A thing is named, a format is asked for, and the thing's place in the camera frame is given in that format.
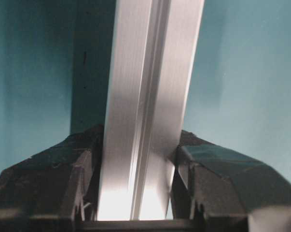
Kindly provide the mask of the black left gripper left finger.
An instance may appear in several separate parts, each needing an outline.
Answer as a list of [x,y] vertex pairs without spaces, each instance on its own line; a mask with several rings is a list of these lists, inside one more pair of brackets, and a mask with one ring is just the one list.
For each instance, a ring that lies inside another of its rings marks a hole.
[[73,232],[93,221],[104,127],[84,132],[0,174],[0,232]]

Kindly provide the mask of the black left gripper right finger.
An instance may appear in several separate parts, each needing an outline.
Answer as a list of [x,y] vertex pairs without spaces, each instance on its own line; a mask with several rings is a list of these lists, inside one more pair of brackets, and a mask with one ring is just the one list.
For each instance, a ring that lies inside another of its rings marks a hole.
[[182,131],[173,217],[198,232],[291,232],[291,183],[268,164]]

